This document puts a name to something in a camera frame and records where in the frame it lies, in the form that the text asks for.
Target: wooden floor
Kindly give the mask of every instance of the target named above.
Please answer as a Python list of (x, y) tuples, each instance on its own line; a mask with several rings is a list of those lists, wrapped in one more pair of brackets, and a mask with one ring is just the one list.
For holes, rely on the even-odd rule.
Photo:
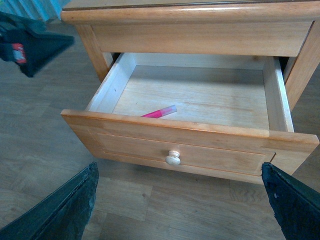
[[(0, 61), (0, 227), (29, 210), (92, 161), (100, 179), (85, 240), (284, 240), (262, 185), (97, 159), (60, 116), (84, 110), (100, 82), (76, 43), (34, 78)], [(292, 117), (320, 136), (320, 68)], [(320, 148), (294, 176), (320, 191)]]

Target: pink pen cap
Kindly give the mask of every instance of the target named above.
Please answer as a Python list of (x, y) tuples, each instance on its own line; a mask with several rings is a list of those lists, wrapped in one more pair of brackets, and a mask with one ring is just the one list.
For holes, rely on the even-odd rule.
[(163, 116), (175, 113), (176, 111), (177, 111), (176, 105), (172, 105), (172, 106), (168, 106), (166, 108), (162, 108), (160, 110), (153, 111), (148, 114), (142, 115), (141, 117), (158, 119)]

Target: open drawer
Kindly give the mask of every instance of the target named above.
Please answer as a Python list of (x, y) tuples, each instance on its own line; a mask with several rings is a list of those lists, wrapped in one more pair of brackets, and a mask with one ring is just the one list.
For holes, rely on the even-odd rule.
[(263, 162), (292, 174), (319, 144), (294, 133), (276, 57), (122, 53), (86, 110), (61, 115), (95, 157), (252, 183)]

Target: drawer front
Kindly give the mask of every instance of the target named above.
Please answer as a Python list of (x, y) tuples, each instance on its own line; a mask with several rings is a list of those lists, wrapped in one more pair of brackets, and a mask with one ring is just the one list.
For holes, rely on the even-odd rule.
[[(319, 144), (315, 135), (294, 132), (67, 109), (61, 114), (95, 157), (252, 183), (262, 184), (263, 161), (292, 174)], [(170, 150), (181, 152), (181, 165), (164, 162)]]
[(179, 152), (181, 165), (255, 176), (261, 175), (262, 163), (271, 162), (275, 155), (274, 152), (252, 153), (109, 134), (97, 134), (96, 140), (108, 154), (165, 162), (173, 150)]
[(93, 25), (102, 52), (298, 55), (312, 22)]

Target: wooden knob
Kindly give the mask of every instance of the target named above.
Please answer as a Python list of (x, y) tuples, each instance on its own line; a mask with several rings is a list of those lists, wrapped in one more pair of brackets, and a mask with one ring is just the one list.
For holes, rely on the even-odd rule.
[(180, 153), (178, 151), (169, 151), (169, 156), (165, 157), (165, 161), (169, 165), (179, 165), (180, 159), (179, 159)]

